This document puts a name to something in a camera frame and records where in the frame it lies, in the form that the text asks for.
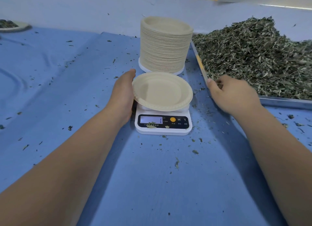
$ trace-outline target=person's left arm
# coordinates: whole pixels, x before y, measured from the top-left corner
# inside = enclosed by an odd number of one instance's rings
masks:
[[[107,106],[0,194],[2,226],[76,225],[119,129],[129,120],[135,70]]]

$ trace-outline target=hand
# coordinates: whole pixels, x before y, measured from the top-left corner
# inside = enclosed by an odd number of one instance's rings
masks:
[[[133,78],[135,78],[135,69],[130,69],[118,78],[106,106],[114,114],[117,114],[122,126],[129,121],[132,113],[134,100],[132,88]]]
[[[257,92],[247,82],[223,75],[217,83],[208,79],[211,96],[224,112],[233,117],[262,108]]]

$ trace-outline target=black control panel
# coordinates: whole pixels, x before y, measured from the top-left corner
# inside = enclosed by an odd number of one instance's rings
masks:
[[[138,117],[139,127],[155,126],[157,128],[188,129],[189,122],[185,116],[165,116],[140,114]]]

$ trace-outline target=pile of dried leaves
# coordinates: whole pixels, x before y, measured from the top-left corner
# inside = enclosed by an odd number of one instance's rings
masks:
[[[208,77],[243,79],[259,95],[312,100],[312,41],[280,35],[269,18],[249,18],[193,42]]]
[[[7,21],[4,19],[0,19],[0,28],[13,28],[18,27],[13,21]]]

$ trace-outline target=blue table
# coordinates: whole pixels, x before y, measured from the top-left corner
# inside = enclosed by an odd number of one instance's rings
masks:
[[[41,78],[33,84],[36,92],[15,93],[15,101],[10,100],[13,112],[1,107],[0,124],[6,127],[0,130],[3,191],[106,105],[115,76],[130,68],[137,75],[142,71],[139,38],[42,28],[1,37],[2,71],[11,77]],[[148,136],[128,122],[103,165],[79,226],[286,225],[244,133],[209,97],[191,49],[188,60],[180,76],[194,91],[193,130],[187,136]],[[11,77],[2,75],[0,81],[9,84]],[[27,86],[34,82],[21,80]],[[20,84],[18,79],[14,82],[13,88]],[[268,109],[312,150],[311,111]],[[295,118],[288,119],[289,114]],[[299,129],[294,122],[304,126]]]

